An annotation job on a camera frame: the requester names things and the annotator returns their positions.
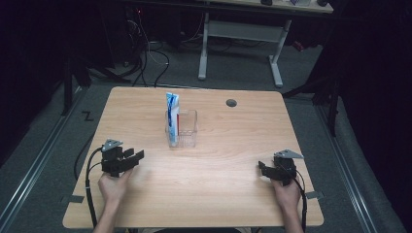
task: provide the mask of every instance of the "forearm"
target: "forearm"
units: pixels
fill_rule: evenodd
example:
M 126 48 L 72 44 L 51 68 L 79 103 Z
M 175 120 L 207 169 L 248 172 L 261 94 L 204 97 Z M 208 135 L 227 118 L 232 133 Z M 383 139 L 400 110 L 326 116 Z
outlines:
M 303 232 L 297 210 L 286 209 L 282 211 L 282 215 L 284 218 L 286 233 L 302 233 Z
M 108 203 L 93 233 L 113 233 L 120 203 Z

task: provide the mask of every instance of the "wooden table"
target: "wooden table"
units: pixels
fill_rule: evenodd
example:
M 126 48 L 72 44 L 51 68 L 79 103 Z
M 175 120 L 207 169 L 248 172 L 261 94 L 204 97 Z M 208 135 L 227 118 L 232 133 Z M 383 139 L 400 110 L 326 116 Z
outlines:
M 180 95 L 181 109 L 198 113 L 195 148 L 170 149 L 165 135 L 166 91 Z M 236 107 L 228 107 L 234 99 Z M 276 151 L 300 152 L 282 95 L 274 91 L 115 87 L 88 156 L 108 138 L 123 149 L 145 150 L 134 168 L 120 208 L 118 227 L 250 227 L 283 225 L 270 180 L 258 161 L 273 166 Z M 101 159 L 97 153 L 93 162 Z M 312 191 L 304 160 L 296 159 Z M 86 166 L 73 194 L 86 196 Z M 90 173 L 97 215 L 103 199 L 100 166 Z M 316 199 L 308 200 L 307 225 L 324 221 Z M 63 224 L 91 228 L 86 199 L 70 203 Z

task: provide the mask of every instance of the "wrist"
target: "wrist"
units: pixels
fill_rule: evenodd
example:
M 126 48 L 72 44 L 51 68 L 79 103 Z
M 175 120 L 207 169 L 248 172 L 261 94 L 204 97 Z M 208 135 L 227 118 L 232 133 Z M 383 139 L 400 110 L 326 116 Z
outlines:
M 107 201 L 104 205 L 104 212 L 107 214 L 115 215 L 120 207 L 120 201 L 113 200 Z
M 284 218 L 287 219 L 298 219 L 299 218 L 299 213 L 297 212 L 297 208 L 281 208 L 282 209 L 282 215 Z

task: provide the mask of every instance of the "gray carpet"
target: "gray carpet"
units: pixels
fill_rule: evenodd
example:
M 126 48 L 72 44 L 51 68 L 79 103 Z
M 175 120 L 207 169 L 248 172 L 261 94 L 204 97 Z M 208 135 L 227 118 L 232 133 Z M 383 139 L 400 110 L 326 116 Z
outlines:
M 259 49 L 265 51 L 265 46 L 269 45 L 263 45 Z M 220 45 L 213 49 L 222 50 L 224 46 Z M 294 48 L 285 47 L 279 60 L 285 86 L 278 89 L 274 87 L 266 56 L 245 54 L 241 52 L 243 49 L 231 47 L 225 52 L 211 51 L 208 77 L 206 81 L 201 82 L 197 79 L 199 48 L 175 50 L 165 46 L 159 51 L 169 56 L 170 66 L 158 83 L 286 92 L 305 83 L 322 50 L 322 48 L 314 48 L 298 52 Z M 152 57 L 155 61 L 149 56 L 145 71 L 147 83 L 153 83 L 165 67 L 159 64 L 165 62 L 162 55 L 153 52 Z M 121 73 L 124 69 L 118 67 L 115 71 Z M 136 76 L 137 74 L 128 78 L 134 80 Z M 98 124 L 111 88 L 116 85 L 120 84 L 94 79 L 90 89 L 82 90 L 77 94 L 79 102 L 73 109 L 72 115 L 65 118 L 66 125 L 60 136 L 55 138 L 50 158 L 14 217 L 8 232 L 90 232 L 90 230 L 65 229 L 61 222 L 67 208 L 67 197 L 71 195 L 76 183 L 74 175 L 76 157 L 83 147 L 86 147 L 85 151 L 87 151 L 87 140 Z M 2 187 L 0 210 L 6 209 L 18 185 L 52 133 L 53 127 L 61 120 L 62 97 L 62 88 L 60 88 L 49 105 L 33 121 L 29 132 L 14 154 L 1 168 L 0 175 L 3 179 L 0 180 Z M 308 227 L 307 232 L 364 232 L 344 183 L 344 176 L 336 161 L 333 142 L 343 152 L 357 181 L 368 210 L 373 216 L 376 232 L 405 232 L 363 158 L 345 117 L 343 104 L 339 103 L 340 110 L 336 121 L 337 137 L 331 140 L 319 114 L 322 107 L 314 107 L 308 97 L 310 95 L 301 94 L 286 99 L 292 125 L 302 153 L 305 155 L 314 187 L 325 195 L 320 199 L 325 223 L 319 227 Z M 90 112 L 89 118 L 92 120 L 86 120 L 84 112 Z M 80 171 L 85 156 L 83 152 L 77 171 Z M 284 230 L 282 227 L 267 227 L 263 228 L 263 232 L 275 233 Z

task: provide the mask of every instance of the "hand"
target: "hand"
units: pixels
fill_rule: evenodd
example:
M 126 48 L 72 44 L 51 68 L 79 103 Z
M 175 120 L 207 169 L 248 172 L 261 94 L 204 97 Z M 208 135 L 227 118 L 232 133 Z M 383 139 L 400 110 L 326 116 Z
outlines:
M 93 233 L 113 232 L 120 202 L 127 191 L 127 181 L 132 172 L 133 169 L 130 169 L 124 172 L 119 178 L 114 178 L 107 173 L 103 173 L 99 180 L 99 188 L 103 195 L 105 205 Z
M 300 189 L 295 181 L 291 181 L 289 185 L 282 186 L 282 182 L 271 180 L 275 188 L 276 200 L 282 211 L 297 210 L 297 204 L 300 199 Z
M 302 233 L 297 205 L 300 199 L 300 189 L 295 181 L 289 185 L 282 186 L 282 182 L 271 180 L 275 188 L 276 200 L 282 211 L 282 216 L 287 233 Z
M 98 184 L 106 205 L 119 204 L 121 202 L 127 191 L 127 181 L 132 172 L 133 169 L 125 171 L 119 178 L 103 173 Z

